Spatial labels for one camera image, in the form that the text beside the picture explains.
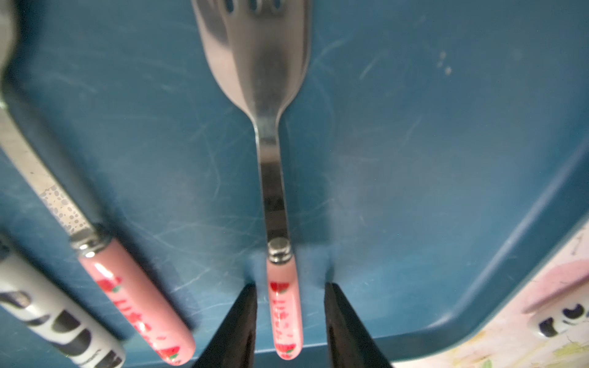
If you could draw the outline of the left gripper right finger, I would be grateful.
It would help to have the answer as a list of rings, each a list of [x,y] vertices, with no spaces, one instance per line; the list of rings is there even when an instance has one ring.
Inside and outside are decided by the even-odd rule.
[[[392,367],[336,283],[325,284],[324,306],[331,367]]]

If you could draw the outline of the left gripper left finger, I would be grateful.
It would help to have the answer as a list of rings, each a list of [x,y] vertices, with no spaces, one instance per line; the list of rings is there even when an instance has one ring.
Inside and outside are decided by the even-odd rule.
[[[256,344],[257,290],[246,285],[193,367],[252,368]]]

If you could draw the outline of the pink handled spoon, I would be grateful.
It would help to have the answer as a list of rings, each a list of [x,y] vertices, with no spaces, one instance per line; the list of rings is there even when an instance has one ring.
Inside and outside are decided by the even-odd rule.
[[[83,210],[1,102],[1,149],[68,234],[79,262],[114,306],[159,357],[171,366],[188,363],[196,343],[188,327],[121,242]]]

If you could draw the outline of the cow pattern handled fork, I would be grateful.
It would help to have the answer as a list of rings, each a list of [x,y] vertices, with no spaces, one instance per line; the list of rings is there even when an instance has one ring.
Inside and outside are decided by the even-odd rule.
[[[122,367],[116,337],[1,236],[1,307],[79,367]]]

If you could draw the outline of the pink handled fork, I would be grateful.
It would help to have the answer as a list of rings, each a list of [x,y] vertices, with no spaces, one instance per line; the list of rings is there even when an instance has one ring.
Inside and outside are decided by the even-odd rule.
[[[311,50],[310,1],[194,1],[203,50],[217,84],[252,122],[276,353],[294,360],[304,333],[285,202],[279,122],[300,91]]]

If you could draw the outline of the pink floral table mat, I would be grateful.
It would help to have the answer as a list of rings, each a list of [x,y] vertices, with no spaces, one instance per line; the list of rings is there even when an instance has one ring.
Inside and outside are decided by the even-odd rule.
[[[533,322],[588,289],[588,226],[480,331],[451,350],[400,363],[401,367],[586,367],[588,320],[555,337],[543,337]]]

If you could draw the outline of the teal plastic tray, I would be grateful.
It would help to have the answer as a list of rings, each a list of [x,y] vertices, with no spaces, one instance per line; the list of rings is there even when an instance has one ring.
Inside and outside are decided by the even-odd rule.
[[[256,283],[257,367],[328,366],[324,286],[391,360],[474,335],[588,215],[586,1],[316,1],[280,122],[305,348],[273,347],[255,134],[188,1],[17,1],[15,120],[193,332]]]

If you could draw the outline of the cow pattern handled spoon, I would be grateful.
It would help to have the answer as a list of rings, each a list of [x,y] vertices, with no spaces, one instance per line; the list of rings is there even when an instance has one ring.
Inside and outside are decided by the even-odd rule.
[[[588,284],[576,288],[534,314],[527,326],[539,337],[552,338],[588,320]]]

